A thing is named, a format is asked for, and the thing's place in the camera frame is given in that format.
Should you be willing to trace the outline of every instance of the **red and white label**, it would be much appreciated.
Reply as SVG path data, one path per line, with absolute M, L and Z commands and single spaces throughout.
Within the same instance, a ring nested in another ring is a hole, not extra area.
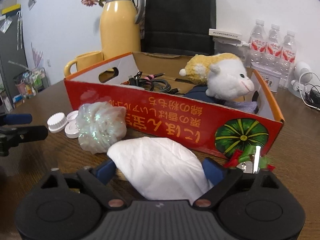
M 254 39 L 254 38 L 251 40 L 250 49 L 264 53 L 266 50 L 266 47 L 267 47 L 267 43 L 263 40 Z
M 290 62 L 290 63 L 294 63 L 294 60 L 296 58 L 296 53 L 292 52 L 289 49 L 283 49 L 282 54 L 281 54 L 281 58 Z
M 267 44 L 267 49 L 266 49 L 267 54 L 271 54 L 271 55 L 275 55 L 276 57 L 280 57 L 281 51 L 282 51 L 282 46 L 280 44 L 274 43 L 274 42 L 269 42 Z

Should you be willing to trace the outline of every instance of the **stuffed animal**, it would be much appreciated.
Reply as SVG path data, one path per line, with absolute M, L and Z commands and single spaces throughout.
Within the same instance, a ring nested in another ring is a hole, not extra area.
M 216 99 L 233 100 L 254 91 L 241 60 L 231 53 L 196 55 L 179 74 L 196 84 L 207 83 L 206 95 Z

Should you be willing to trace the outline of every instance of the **black shopping bag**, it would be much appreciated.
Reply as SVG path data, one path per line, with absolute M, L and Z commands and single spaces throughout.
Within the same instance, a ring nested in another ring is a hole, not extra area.
M 213 55 L 209 28 L 216 28 L 216 0 L 146 0 L 143 51 Z

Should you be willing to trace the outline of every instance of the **clear plastic bottle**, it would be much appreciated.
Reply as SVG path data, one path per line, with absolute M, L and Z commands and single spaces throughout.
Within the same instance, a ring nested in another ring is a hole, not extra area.
M 267 35 L 264 31 L 264 21 L 256 20 L 256 25 L 251 31 L 249 43 L 250 49 L 246 55 L 245 65 L 250 66 L 252 62 L 262 63 L 262 56 L 266 50 Z
M 266 52 L 263 55 L 262 63 L 276 71 L 280 71 L 279 65 L 276 64 L 276 57 L 281 57 L 282 40 L 280 36 L 280 26 L 271 24 L 271 30 L 268 35 Z
M 280 67 L 280 72 L 282 75 L 279 85 L 285 88 L 287 88 L 289 85 L 288 77 L 292 71 L 297 52 L 294 36 L 295 33 L 293 31 L 287 31 L 287 35 L 284 37 L 282 44 L 281 59 L 276 62 L 276 65 Z

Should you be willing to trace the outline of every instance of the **yellow kettle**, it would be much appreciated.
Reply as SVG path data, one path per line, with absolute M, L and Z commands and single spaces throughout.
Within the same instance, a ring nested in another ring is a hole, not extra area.
M 139 0 L 138 12 L 131 0 L 106 0 L 100 19 L 100 35 L 105 60 L 141 51 L 140 26 L 144 0 Z

